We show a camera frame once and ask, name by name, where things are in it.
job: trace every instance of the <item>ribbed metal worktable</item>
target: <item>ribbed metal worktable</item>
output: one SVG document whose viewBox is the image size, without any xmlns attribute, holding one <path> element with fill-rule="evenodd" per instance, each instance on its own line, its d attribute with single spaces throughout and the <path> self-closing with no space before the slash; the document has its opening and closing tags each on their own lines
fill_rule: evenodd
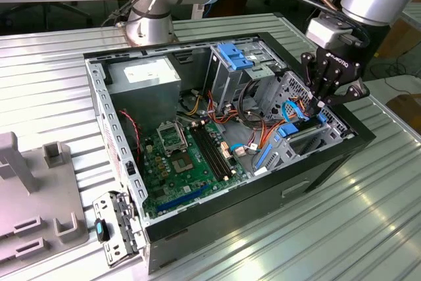
<svg viewBox="0 0 421 281">
<path fill-rule="evenodd" d="M 177 22 L 175 29 L 181 40 L 269 31 L 297 58 L 314 49 L 272 14 Z M 419 140 L 369 98 L 348 107 L 377 138 L 321 188 L 153 276 L 139 259 L 110 270 L 91 202 L 118 186 L 82 53 L 127 46 L 116 28 L 0 38 L 0 132 L 14 131 L 21 151 L 54 140 L 70 146 L 90 231 L 84 245 L 5 279 L 421 279 Z"/>
<path fill-rule="evenodd" d="M 401 18 L 421 30 L 421 3 L 409 3 L 403 10 Z"/>
</svg>

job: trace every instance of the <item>ram slot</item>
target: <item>ram slot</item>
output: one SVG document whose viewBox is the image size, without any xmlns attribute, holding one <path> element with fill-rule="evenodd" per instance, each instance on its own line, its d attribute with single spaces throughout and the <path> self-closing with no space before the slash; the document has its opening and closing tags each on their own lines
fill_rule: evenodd
<svg viewBox="0 0 421 281">
<path fill-rule="evenodd" d="M 223 181 L 224 177 L 230 177 L 231 171 L 225 162 L 225 158 L 215 147 L 207 131 L 204 128 L 196 128 L 191 129 L 190 133 L 209 164 L 210 169 L 212 169 L 215 178 L 218 181 Z"/>
</svg>

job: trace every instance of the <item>yellow wire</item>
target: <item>yellow wire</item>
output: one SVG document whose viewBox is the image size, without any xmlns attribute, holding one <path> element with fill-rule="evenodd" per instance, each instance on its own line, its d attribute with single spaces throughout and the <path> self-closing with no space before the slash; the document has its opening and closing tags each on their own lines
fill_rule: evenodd
<svg viewBox="0 0 421 281">
<path fill-rule="evenodd" d="M 201 96 L 200 96 L 200 95 L 198 95 L 198 96 L 197 96 L 197 99 L 196 99 L 196 104 L 195 104 L 195 107 L 193 108 L 193 110 L 191 110 L 190 112 L 186 113 L 186 115 L 194 115 L 194 114 L 196 113 L 196 111 L 197 111 L 197 110 L 198 110 L 198 108 L 199 108 L 199 101 L 200 101 L 200 99 L 201 99 Z"/>
</svg>

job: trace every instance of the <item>sticker label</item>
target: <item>sticker label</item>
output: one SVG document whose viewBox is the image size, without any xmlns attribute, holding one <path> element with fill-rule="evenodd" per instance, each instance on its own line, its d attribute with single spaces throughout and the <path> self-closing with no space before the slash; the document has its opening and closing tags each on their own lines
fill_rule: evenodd
<svg viewBox="0 0 421 281">
<path fill-rule="evenodd" d="M 164 59 L 157 59 L 151 63 L 129 66 L 124 69 L 129 83 L 143 82 L 159 78 L 159 74 L 171 71 L 171 68 Z"/>
</svg>

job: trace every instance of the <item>motherboard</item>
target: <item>motherboard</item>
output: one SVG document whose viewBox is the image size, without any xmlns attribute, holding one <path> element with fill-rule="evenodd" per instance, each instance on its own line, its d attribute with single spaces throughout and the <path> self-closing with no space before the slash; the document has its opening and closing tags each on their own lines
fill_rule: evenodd
<svg viewBox="0 0 421 281">
<path fill-rule="evenodd" d="M 221 144 L 213 122 L 194 127 L 168 122 L 146 136 L 145 212 L 156 218 L 246 179 L 236 159 L 223 155 Z"/>
</svg>

